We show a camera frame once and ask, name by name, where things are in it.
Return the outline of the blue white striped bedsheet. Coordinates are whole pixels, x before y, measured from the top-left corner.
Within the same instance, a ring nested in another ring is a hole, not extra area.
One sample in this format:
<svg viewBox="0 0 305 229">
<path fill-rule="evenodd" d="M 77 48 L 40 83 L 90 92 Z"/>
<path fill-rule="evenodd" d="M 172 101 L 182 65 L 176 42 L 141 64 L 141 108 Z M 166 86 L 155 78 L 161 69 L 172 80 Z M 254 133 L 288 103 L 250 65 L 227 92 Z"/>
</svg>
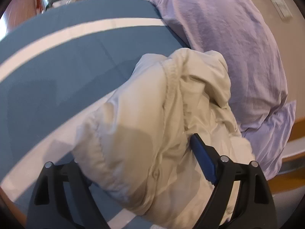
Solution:
<svg viewBox="0 0 305 229">
<path fill-rule="evenodd" d="M 65 5 L 1 41 L 1 189 L 20 212 L 43 166 L 73 159 L 78 128 L 141 57 L 185 46 L 147 0 Z"/>
</svg>

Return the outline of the small lavender pillow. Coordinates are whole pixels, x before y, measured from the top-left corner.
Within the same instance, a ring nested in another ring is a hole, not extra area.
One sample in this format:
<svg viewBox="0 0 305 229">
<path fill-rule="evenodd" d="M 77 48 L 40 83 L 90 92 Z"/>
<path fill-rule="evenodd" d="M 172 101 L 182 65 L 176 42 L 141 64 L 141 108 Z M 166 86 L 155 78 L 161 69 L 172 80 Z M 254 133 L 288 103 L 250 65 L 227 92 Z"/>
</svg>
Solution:
<svg viewBox="0 0 305 229">
<path fill-rule="evenodd" d="M 257 129 L 249 128 L 242 132 L 267 180 L 274 178 L 281 169 L 282 152 L 295 122 L 296 107 L 295 100 L 288 102 L 268 116 Z"/>
</svg>

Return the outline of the beige puffer jacket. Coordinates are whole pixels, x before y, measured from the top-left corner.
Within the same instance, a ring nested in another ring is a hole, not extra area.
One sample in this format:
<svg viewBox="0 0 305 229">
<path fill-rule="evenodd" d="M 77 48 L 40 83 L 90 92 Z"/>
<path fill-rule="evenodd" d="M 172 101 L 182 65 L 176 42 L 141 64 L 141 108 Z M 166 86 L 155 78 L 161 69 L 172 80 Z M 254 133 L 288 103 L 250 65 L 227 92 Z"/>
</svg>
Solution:
<svg viewBox="0 0 305 229">
<path fill-rule="evenodd" d="M 154 224 L 192 228 L 213 186 L 190 136 L 234 162 L 254 160 L 229 106 L 227 71 L 216 51 L 143 55 L 129 80 L 78 128 L 72 153 L 84 175 Z"/>
</svg>

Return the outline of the white wall switch panel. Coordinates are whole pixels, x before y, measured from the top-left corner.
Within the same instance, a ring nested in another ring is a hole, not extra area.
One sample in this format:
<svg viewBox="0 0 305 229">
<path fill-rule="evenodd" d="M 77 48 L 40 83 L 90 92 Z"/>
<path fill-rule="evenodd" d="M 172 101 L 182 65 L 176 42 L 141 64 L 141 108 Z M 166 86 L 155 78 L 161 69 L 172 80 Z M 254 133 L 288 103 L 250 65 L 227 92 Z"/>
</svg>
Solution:
<svg viewBox="0 0 305 229">
<path fill-rule="evenodd" d="M 277 13 L 279 14 L 282 21 L 288 21 L 292 19 L 292 14 L 285 2 L 285 0 L 271 0 L 273 6 L 275 7 Z"/>
</svg>

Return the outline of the large lavender pillow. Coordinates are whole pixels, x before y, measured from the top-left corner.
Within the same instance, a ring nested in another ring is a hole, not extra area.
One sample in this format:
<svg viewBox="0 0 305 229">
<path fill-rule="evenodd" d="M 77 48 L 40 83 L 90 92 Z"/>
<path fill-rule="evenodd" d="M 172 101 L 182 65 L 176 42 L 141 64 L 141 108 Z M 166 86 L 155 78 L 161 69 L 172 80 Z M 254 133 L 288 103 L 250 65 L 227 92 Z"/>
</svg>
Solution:
<svg viewBox="0 0 305 229">
<path fill-rule="evenodd" d="M 242 130 L 294 123 L 275 38 L 251 0 L 150 0 L 191 49 L 221 53 L 231 79 L 230 107 Z"/>
</svg>

